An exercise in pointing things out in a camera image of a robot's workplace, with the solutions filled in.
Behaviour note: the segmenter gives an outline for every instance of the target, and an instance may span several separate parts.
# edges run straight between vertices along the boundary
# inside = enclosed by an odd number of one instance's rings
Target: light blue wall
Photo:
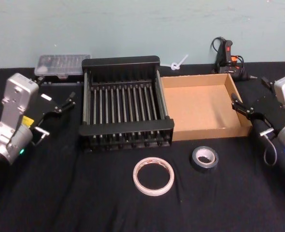
[[[211,63],[223,36],[245,61],[285,61],[285,0],[0,0],[0,67],[42,54]]]

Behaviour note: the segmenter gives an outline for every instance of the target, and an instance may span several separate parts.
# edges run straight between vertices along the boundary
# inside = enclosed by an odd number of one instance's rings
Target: double-sided tape
[[[149,188],[146,188],[138,180],[137,176],[138,176],[139,170],[143,166],[145,166],[147,164],[151,164],[151,163],[163,166],[168,171],[168,173],[170,175],[170,179],[169,179],[167,185],[162,187],[162,188],[160,188],[160,189],[149,189]],[[163,195],[166,192],[168,192],[171,189],[171,187],[172,187],[174,179],[175,179],[175,174],[173,172],[173,169],[172,169],[171,165],[168,162],[166,162],[165,160],[157,158],[157,157],[148,157],[148,158],[142,159],[141,161],[139,161],[135,165],[135,168],[134,168],[134,171],[133,171],[133,180],[134,180],[134,184],[135,184],[136,188],[140,192],[142,192],[143,194],[148,195],[148,196],[153,196],[153,197],[160,196],[160,195]]]

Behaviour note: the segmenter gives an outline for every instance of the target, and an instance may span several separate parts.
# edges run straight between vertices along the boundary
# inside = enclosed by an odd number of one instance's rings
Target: plastic container lid
[[[82,75],[81,62],[90,55],[42,55],[36,65],[36,76],[58,76],[66,79],[69,75]]]

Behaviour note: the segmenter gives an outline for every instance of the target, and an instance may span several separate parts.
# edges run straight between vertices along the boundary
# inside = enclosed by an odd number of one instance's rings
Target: open cardboard tray
[[[248,136],[252,124],[231,107],[240,95],[229,74],[162,77],[173,141]]]

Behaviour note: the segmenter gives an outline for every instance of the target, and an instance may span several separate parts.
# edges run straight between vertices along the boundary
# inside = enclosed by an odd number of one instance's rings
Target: black tablecloth
[[[271,80],[285,76],[285,62],[248,63],[251,75]],[[184,65],[161,75],[207,74],[211,65]],[[8,77],[33,69],[0,69],[0,101]],[[245,103],[267,94],[259,80],[236,84]],[[285,154],[274,168],[262,162],[255,130],[248,138],[174,142],[171,147],[84,154],[78,148],[82,86],[43,86],[61,103],[76,92],[76,107],[42,127],[51,132],[38,147],[28,146],[12,166],[0,193],[1,231],[285,231]],[[217,169],[195,171],[189,156],[206,145],[219,155]],[[175,172],[172,189],[149,197],[132,181],[135,164],[156,156]],[[167,175],[143,171],[142,181],[162,184]]]

